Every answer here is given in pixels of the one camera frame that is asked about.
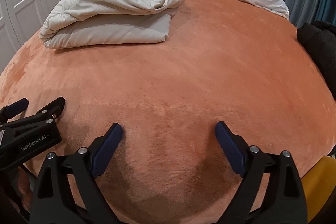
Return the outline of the white fleece jacket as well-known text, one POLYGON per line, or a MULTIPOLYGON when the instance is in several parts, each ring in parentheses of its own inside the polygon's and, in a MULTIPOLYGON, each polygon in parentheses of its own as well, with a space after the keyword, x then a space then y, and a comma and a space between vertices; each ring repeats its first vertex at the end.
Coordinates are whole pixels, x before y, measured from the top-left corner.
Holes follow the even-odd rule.
POLYGON ((46 48, 155 44, 185 0, 61 0, 40 30, 46 48))

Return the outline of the yellow object at bed edge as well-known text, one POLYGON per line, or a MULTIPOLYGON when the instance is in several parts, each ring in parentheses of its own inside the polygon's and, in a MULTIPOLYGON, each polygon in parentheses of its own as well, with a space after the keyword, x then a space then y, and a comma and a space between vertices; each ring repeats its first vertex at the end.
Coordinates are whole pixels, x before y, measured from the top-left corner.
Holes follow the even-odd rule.
POLYGON ((324 156, 301 179, 307 205, 307 220, 311 222, 335 189, 335 159, 324 156))

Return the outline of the orange plush bed cover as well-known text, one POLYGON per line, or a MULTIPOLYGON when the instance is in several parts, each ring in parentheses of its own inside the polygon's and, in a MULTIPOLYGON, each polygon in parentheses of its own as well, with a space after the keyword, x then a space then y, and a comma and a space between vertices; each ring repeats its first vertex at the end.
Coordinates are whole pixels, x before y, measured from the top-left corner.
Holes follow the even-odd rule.
POLYGON ((34 34, 1 74, 1 105, 66 107, 57 155, 113 123, 123 140, 97 179, 128 223, 214 223, 241 178, 214 127, 264 152, 288 150, 300 175, 335 145, 335 100, 291 22, 237 0, 186 0, 160 44, 46 49, 34 34))

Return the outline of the black fluffy garment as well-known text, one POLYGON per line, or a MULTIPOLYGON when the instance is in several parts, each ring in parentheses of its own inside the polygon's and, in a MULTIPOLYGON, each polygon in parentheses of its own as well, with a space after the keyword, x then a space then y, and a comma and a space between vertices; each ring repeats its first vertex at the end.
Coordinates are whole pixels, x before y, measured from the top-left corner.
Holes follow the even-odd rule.
POLYGON ((335 97, 335 25, 324 21, 304 23, 297 40, 318 67, 335 97))

